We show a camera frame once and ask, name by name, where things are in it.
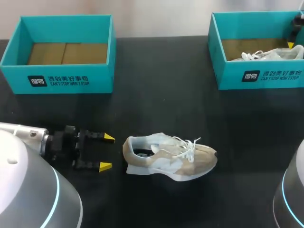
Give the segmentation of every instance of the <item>white wall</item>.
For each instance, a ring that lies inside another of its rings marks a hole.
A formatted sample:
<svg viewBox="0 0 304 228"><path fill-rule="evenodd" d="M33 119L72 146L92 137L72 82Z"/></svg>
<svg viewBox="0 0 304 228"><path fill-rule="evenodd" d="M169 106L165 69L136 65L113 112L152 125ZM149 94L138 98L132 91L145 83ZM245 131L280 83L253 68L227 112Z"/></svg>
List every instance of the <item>white wall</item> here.
<svg viewBox="0 0 304 228"><path fill-rule="evenodd" d="M302 0L0 0L0 39L20 15L113 14L118 37L206 35L211 12L297 10Z"/></svg>

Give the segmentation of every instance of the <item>logo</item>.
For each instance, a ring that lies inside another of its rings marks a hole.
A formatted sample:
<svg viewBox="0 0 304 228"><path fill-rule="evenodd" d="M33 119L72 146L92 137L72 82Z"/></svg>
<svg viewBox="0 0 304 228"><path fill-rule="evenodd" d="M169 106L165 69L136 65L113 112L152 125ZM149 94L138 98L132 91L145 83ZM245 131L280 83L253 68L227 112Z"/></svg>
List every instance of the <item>logo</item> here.
<svg viewBox="0 0 304 228"><path fill-rule="evenodd" d="M28 76L29 82L32 87L46 87L47 83L43 76Z"/></svg>
<svg viewBox="0 0 304 228"><path fill-rule="evenodd" d="M260 74L259 70L245 71L242 82L256 82L259 74Z"/></svg>

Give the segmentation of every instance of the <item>shoe heel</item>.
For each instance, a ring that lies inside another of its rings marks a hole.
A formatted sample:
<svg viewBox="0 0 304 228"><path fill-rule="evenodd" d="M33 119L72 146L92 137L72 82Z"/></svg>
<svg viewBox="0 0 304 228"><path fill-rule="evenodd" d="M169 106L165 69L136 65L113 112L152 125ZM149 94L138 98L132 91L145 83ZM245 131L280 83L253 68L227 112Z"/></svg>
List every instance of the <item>shoe heel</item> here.
<svg viewBox="0 0 304 228"><path fill-rule="evenodd" d="M135 174L135 175L150 175L150 174L152 174L149 171L148 168L138 167L138 166L133 166L133 165L128 165L127 173L128 174Z"/></svg>

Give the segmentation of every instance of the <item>black table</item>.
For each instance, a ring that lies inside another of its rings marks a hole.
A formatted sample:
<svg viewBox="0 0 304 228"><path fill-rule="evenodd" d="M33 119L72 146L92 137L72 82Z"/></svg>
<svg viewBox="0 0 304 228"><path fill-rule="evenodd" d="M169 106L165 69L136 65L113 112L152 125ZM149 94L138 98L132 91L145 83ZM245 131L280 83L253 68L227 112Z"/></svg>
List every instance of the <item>black table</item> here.
<svg viewBox="0 0 304 228"><path fill-rule="evenodd" d="M83 228L274 228L273 195L304 138L304 90L218 91L204 36L117 39L112 95L14 95L2 75L0 91L0 122L116 138L87 155L111 170L58 169L82 198ZM158 132L202 137L216 168L188 182L123 174L125 139Z"/></svg>

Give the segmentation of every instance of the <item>open box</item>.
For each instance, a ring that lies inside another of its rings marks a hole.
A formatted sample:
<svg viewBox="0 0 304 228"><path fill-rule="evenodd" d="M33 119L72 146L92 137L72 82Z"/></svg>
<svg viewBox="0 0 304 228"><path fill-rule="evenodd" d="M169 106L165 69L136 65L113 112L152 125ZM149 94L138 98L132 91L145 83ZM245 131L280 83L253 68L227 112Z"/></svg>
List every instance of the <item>open box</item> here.
<svg viewBox="0 0 304 228"><path fill-rule="evenodd" d="M111 15L21 17L0 63L15 94L111 93Z"/></svg>
<svg viewBox="0 0 304 228"><path fill-rule="evenodd" d="M288 48L285 39L292 31L291 21L299 14L299 11L213 13L208 46L218 88L304 87L303 59L229 61L236 56L241 58L242 51ZM304 29L299 32L296 44L304 44Z"/></svg>

